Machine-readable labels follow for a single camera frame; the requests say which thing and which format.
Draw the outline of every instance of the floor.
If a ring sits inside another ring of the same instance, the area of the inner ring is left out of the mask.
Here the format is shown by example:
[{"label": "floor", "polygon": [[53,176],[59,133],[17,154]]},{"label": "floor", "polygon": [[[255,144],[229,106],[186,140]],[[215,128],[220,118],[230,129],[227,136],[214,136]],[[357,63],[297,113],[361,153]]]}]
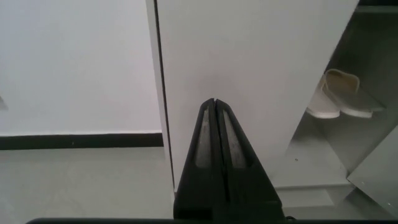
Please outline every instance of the floor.
[{"label": "floor", "polygon": [[[162,147],[0,151],[0,223],[39,217],[172,218]],[[285,208],[297,219],[391,219],[358,190],[337,207]]]}]

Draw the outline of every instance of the white wall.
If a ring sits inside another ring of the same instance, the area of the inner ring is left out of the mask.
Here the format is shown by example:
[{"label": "white wall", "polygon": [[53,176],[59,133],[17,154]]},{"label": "white wall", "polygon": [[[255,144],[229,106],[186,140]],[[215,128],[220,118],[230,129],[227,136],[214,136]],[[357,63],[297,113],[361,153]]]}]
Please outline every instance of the white wall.
[{"label": "white wall", "polygon": [[145,1],[0,1],[0,135],[161,132]]},{"label": "white wall", "polygon": [[212,97],[232,107],[272,178],[356,4],[158,2],[176,186]]}]

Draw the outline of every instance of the black object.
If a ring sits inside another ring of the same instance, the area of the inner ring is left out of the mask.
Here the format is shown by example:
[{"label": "black object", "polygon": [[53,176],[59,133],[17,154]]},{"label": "black object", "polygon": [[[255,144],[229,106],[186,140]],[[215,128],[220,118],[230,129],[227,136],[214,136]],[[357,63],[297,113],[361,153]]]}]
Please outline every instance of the black object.
[{"label": "black object", "polygon": [[174,201],[174,218],[284,220],[282,203],[232,109],[209,99],[199,110]]}]

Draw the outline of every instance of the black edge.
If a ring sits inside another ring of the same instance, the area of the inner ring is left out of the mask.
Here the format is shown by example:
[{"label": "black edge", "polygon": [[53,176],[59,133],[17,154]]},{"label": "black edge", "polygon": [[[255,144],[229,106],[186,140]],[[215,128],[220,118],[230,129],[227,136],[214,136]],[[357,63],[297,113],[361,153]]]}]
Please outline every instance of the black edge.
[{"label": "black edge", "polygon": [[160,76],[162,77],[162,90],[163,90],[163,102],[164,102],[164,113],[165,113],[164,115],[166,117],[166,130],[167,130],[167,139],[169,142],[169,154],[170,154],[170,165],[171,165],[171,169],[172,169],[173,188],[175,189],[172,147],[171,147],[171,143],[170,143],[171,140],[170,140],[170,130],[169,130],[169,114],[167,113],[166,87],[165,87],[165,83],[164,83],[162,43],[160,41],[160,26],[159,26],[159,13],[157,10],[157,0],[154,0],[154,6],[155,6],[157,44],[158,44],[158,49],[159,49]]},{"label": "black edge", "polygon": [[162,146],[162,133],[0,137],[0,150]]}]

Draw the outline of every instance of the shelf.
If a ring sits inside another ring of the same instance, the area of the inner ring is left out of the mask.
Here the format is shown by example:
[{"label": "shelf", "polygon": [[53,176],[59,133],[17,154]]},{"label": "shelf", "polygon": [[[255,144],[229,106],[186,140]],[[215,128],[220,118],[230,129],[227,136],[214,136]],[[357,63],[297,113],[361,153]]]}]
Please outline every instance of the shelf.
[{"label": "shelf", "polygon": [[280,169],[270,176],[277,189],[289,187],[331,187],[349,185],[347,171],[339,158],[304,114]]}]

